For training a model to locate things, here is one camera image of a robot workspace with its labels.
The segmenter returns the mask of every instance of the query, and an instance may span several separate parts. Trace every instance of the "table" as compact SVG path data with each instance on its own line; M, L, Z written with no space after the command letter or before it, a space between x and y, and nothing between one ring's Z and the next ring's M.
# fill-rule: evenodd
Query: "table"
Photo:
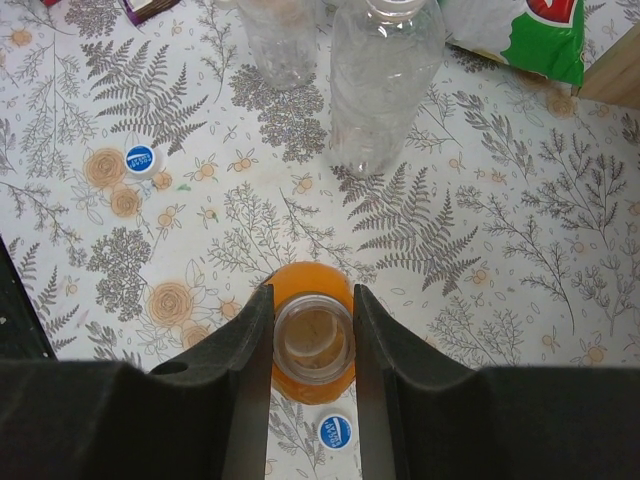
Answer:
M60 358L150 369L314 259L471 367L638 366L640 113L448 50L366 183L328 154L330 5L317 78L284 93L235 12L183 2L135 28L115 6L0 10L0 231ZM166 159L152 180L125 176L137 143ZM334 407L355 421L353 386ZM358 477L357 441L333 454L304 427L326 410L274 392L268 478Z

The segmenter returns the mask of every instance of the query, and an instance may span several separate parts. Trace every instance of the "orange liquid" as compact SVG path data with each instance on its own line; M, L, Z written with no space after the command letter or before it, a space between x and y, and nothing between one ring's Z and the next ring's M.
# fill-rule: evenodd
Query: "orange liquid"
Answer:
M267 282L273 285L275 310L292 297L304 293L319 293L334 298L353 315L353 294L349 280L335 268L320 263L292 263L278 270ZM342 345L342 335L335 342ZM324 385L306 385L285 375L273 363L271 385L291 400L307 405L330 403L337 400L351 385L355 377L355 365L336 380Z

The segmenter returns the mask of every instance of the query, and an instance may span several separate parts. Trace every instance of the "black object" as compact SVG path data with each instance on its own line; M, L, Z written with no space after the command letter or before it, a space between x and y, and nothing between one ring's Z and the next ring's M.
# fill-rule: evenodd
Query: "black object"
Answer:
M149 375L0 362L3 479L264 478L273 290Z
M118 362L0 362L0 476L263 479L273 320L262 286L148 375ZM638 477L638 370L475 372L362 286L354 330L365 480Z
M0 360L55 354L0 239Z

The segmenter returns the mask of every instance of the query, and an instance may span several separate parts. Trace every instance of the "green and white bag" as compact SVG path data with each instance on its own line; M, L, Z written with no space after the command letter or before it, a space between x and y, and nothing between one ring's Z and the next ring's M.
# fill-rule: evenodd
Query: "green and white bag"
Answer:
M583 0L438 0L447 41L553 80L582 85Z

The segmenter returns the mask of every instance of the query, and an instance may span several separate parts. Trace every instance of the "orange bottle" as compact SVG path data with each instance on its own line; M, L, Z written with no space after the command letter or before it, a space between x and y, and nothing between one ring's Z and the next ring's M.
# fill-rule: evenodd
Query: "orange bottle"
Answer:
M320 263L292 263L273 285L275 328L272 386L307 405L329 403L355 377L353 293L349 280Z

